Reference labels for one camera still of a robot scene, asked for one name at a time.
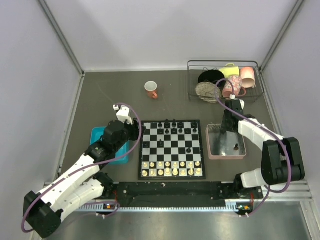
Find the pink tray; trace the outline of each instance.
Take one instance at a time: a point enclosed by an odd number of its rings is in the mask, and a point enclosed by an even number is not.
[[[242,160],[247,155],[244,137],[237,132],[221,133],[221,124],[206,127],[206,143],[211,160]]]

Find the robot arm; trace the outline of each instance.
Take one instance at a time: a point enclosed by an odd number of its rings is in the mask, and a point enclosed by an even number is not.
[[[106,164],[85,167],[114,158],[116,152],[127,141],[138,139],[138,122],[131,119],[130,109],[124,105],[121,108],[118,106],[113,108],[117,111],[118,120],[109,122],[102,137],[93,143],[72,167],[52,185],[40,190],[37,194],[31,191],[25,196],[23,214],[38,196],[51,186],[57,185],[40,198],[26,218],[42,238],[47,238],[55,232],[64,219],[83,204],[102,195],[106,197],[111,195],[113,181],[106,173],[100,172]]]
[[[242,100],[227,100],[225,105],[235,112],[244,115],[244,102]],[[245,115],[245,117],[256,124],[243,120],[226,109],[221,124],[221,131],[237,132],[248,138],[262,151],[262,161],[261,168],[238,174],[234,180],[235,188],[254,188],[286,183],[288,180],[288,166],[286,161],[282,161],[284,152],[278,141],[263,131],[261,127],[267,128],[263,124],[260,124],[252,115]],[[288,152],[292,172],[291,181],[304,179],[305,169],[298,140],[294,137],[285,138],[278,134],[275,134],[275,136],[282,141]]]

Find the orange cup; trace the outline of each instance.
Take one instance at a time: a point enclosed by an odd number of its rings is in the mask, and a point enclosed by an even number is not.
[[[144,85],[144,89],[146,90],[146,93],[148,94],[149,98],[152,98],[152,99],[158,98],[157,88],[158,88],[158,85],[154,81],[148,81]]]

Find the black bowl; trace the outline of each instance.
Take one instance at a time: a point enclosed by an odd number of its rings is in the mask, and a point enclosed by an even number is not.
[[[212,84],[216,84],[220,79],[224,79],[225,75],[216,69],[204,71],[198,78],[198,84],[202,82],[210,82]],[[225,86],[226,81],[222,81],[219,83],[218,87],[221,89]]]

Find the yellow cup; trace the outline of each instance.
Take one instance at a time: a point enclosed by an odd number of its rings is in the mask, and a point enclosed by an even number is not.
[[[219,71],[223,73],[226,79],[232,75],[240,75],[240,69],[234,63],[228,63],[227,65],[225,65],[225,67],[220,68]]]

